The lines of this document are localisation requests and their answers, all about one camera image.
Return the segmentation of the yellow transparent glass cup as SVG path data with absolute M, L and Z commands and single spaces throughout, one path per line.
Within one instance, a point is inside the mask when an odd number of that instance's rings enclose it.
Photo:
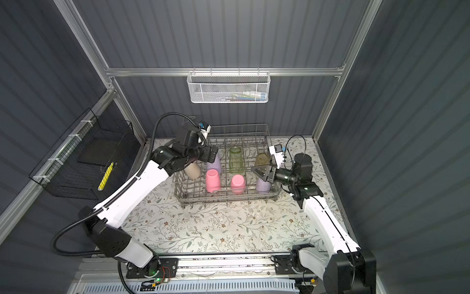
M 255 159 L 255 167 L 268 165 L 270 163 L 270 156 L 266 153 L 259 153 Z

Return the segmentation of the small purple plastic cup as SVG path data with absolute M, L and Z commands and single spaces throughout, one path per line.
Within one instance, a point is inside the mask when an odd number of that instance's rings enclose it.
M 256 192 L 259 194 L 266 194 L 270 193 L 272 184 L 267 181 L 263 181 L 262 179 L 258 178 L 257 183 L 256 183 Z

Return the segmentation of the large purple plastic cup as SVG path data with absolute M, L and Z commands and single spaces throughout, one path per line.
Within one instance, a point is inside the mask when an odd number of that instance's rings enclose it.
M 211 169 L 216 170 L 219 175 L 222 173 L 222 164 L 221 164 L 219 154 L 216 154 L 215 160 L 213 163 L 208 162 L 206 164 L 206 170 L 211 170 Z

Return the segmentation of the beige plastic cup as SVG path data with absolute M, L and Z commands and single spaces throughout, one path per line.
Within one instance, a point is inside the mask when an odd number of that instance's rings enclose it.
M 191 180 L 198 179 L 201 176 L 201 169 L 199 165 L 195 162 L 189 164 L 184 169 L 184 172 Z

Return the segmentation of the pink plastic cup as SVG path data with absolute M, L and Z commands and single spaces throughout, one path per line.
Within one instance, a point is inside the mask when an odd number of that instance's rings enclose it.
M 221 190 L 220 174 L 216 169 L 206 172 L 206 190 L 209 193 Z
M 231 179 L 231 190 L 234 194 L 240 195 L 246 189 L 246 179 L 244 176 L 238 174 L 234 175 Z

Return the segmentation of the green transparent glass cup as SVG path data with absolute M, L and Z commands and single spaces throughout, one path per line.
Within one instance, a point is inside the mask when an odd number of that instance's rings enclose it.
M 244 154 L 241 147 L 229 149 L 229 170 L 233 174 L 244 171 Z

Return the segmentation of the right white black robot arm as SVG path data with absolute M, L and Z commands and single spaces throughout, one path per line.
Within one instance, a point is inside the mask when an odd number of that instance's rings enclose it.
M 348 235 L 332 214 L 323 192 L 313 182 L 312 158 L 294 156 L 290 169 L 279 164 L 256 165 L 251 171 L 261 180 L 278 183 L 316 225 L 327 249 L 322 254 L 313 245 L 293 246 L 291 264 L 296 271 L 309 270 L 323 282 L 328 294 L 376 293 L 376 258 Z

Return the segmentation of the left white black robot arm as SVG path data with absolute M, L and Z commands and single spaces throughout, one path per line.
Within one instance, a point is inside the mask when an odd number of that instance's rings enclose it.
M 94 207 L 95 215 L 87 219 L 83 227 L 101 253 L 139 268 L 157 258 L 121 226 L 133 209 L 170 176 L 197 160 L 215 161 L 218 148 L 208 144 L 210 131 L 211 126 L 203 121 L 197 127 L 183 127 L 175 139 L 149 152 L 147 163 L 109 198 Z

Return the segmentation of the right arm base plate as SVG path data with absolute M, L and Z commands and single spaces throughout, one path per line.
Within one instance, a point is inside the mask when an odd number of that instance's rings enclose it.
M 322 276 L 329 258 L 317 251 L 301 251 L 298 256 L 271 256 L 276 274 L 312 273 Z

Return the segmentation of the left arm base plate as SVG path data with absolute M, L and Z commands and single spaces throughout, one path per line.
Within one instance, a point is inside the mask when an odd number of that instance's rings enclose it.
M 127 279 L 171 279 L 176 276 L 178 258 L 153 258 L 143 268 L 129 263 L 126 268 Z

